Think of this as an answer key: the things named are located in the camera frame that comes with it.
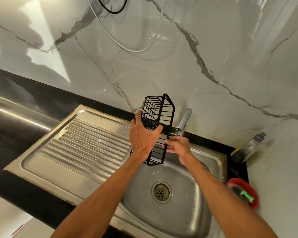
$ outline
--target wire rack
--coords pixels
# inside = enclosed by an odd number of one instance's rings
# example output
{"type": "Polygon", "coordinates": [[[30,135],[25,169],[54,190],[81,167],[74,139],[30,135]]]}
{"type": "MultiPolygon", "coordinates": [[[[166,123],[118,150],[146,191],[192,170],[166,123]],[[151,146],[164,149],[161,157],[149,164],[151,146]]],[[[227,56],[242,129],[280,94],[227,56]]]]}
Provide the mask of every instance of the wire rack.
{"type": "Polygon", "coordinates": [[[144,163],[149,166],[162,164],[167,151],[167,145],[164,146],[164,141],[170,136],[175,106],[167,94],[147,96],[143,104],[141,121],[144,127],[155,130],[159,124],[162,124],[164,133],[160,135],[144,163]]]}

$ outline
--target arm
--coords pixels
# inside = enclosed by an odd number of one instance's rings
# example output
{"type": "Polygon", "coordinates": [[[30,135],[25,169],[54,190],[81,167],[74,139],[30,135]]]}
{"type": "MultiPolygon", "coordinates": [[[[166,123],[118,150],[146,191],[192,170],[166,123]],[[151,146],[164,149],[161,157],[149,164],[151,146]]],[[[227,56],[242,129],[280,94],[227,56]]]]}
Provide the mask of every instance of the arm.
{"type": "Polygon", "coordinates": [[[137,112],[131,121],[129,140],[133,153],[111,177],[80,203],[59,225],[51,238],[98,238],[105,233],[112,216],[134,173],[147,159],[155,145],[162,126],[155,131],[143,127],[137,112]]]}
{"type": "Polygon", "coordinates": [[[278,238],[269,225],[236,194],[219,182],[195,158],[185,137],[166,140],[168,152],[177,153],[201,188],[207,204],[226,238],[278,238]]]}

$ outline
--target bottle cap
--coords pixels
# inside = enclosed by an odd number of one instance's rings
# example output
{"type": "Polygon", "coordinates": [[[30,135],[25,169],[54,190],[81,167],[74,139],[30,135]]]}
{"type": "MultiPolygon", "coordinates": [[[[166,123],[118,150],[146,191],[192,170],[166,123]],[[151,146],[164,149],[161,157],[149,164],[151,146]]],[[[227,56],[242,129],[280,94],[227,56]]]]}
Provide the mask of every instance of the bottle cap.
{"type": "Polygon", "coordinates": [[[256,142],[260,143],[265,139],[266,134],[261,132],[260,134],[257,134],[253,137],[253,140],[255,140],[256,142]]]}

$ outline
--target drain strainer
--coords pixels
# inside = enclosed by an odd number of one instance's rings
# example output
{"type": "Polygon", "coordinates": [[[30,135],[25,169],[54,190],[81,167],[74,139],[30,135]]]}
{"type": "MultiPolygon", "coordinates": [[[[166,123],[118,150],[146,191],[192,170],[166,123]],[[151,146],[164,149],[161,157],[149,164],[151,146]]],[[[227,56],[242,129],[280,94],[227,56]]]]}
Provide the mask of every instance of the drain strainer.
{"type": "Polygon", "coordinates": [[[172,190],[167,182],[160,180],[152,185],[151,194],[156,202],[165,204],[171,199],[172,190]]]}

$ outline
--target faucet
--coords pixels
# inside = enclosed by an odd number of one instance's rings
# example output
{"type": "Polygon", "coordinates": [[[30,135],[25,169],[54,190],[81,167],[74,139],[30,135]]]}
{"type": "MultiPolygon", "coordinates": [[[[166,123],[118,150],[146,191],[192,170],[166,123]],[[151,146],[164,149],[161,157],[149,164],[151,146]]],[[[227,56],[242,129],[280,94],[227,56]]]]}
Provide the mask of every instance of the faucet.
{"type": "Polygon", "coordinates": [[[184,128],[186,127],[187,122],[189,121],[191,113],[192,113],[192,109],[187,108],[186,111],[184,112],[184,115],[180,119],[178,126],[175,128],[177,130],[177,133],[173,134],[173,135],[183,136],[184,128]]]}

